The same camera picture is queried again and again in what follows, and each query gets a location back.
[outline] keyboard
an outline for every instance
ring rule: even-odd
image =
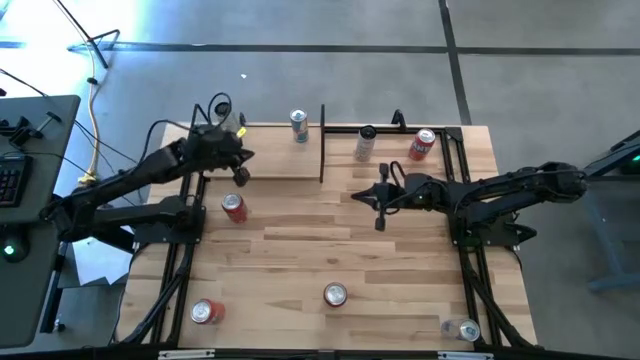
[[[0,208],[20,206],[31,160],[26,155],[0,156]]]

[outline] white can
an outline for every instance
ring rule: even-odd
[[[369,161],[373,152],[373,145],[376,143],[377,133],[376,128],[371,125],[360,128],[360,131],[358,131],[358,144],[356,145],[356,151],[353,153],[353,157],[357,161]]]

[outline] can lid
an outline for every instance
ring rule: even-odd
[[[375,138],[377,133],[378,132],[376,131],[376,128],[371,125],[363,126],[360,128],[360,136],[367,140]]]
[[[436,134],[429,129],[422,129],[418,131],[418,138],[420,138],[422,142],[431,143],[435,141]]]
[[[193,308],[191,309],[191,320],[198,324],[205,323],[211,319],[212,311],[211,301],[202,299],[193,305]]]
[[[340,306],[347,301],[347,288],[340,283],[331,283],[324,289],[324,299],[331,306]]]
[[[473,320],[465,320],[460,324],[460,335],[467,341],[476,341],[480,338],[480,327]]]
[[[291,113],[289,113],[289,117],[293,121],[304,121],[304,119],[307,118],[307,113],[302,109],[295,109],[291,110]]]
[[[227,210],[237,209],[242,203],[242,198],[238,194],[228,194],[222,199],[222,207]]]

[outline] wooden board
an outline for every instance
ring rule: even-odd
[[[496,175],[488,129],[465,127],[464,137],[472,178]],[[405,210],[388,218],[385,232],[377,232],[376,214],[349,197],[377,181],[379,162],[400,160],[411,171],[443,178],[440,149],[413,162],[405,158],[410,142],[411,136],[381,136],[370,162],[363,164],[352,159],[353,136],[327,135],[323,184],[254,179],[238,189],[229,180],[212,181],[180,346],[470,349],[470,344],[440,334],[441,322],[466,316],[459,259],[450,246],[445,216]],[[177,193],[179,184],[152,187],[150,202]],[[247,223],[232,223],[220,208],[229,192],[245,198]],[[134,262],[120,335],[130,333],[155,300],[165,254],[166,246],[150,245]],[[497,303],[522,335],[535,342],[517,261],[497,248],[487,249],[487,261]],[[349,292],[347,303],[337,309],[322,300],[324,287],[333,281]],[[200,298],[225,304],[226,318],[219,325],[191,321],[189,311]],[[170,304],[165,329],[172,315]]]
[[[187,131],[175,126],[165,130],[163,145]],[[309,140],[293,140],[291,126],[249,126],[242,138],[244,148],[256,155],[245,163],[252,179],[318,179],[320,177],[320,128],[309,127]],[[208,173],[213,178],[231,178],[231,170]]]

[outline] paper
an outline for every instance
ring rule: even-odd
[[[95,238],[74,242],[73,252],[80,285],[103,277],[111,285],[129,272],[132,255]]]

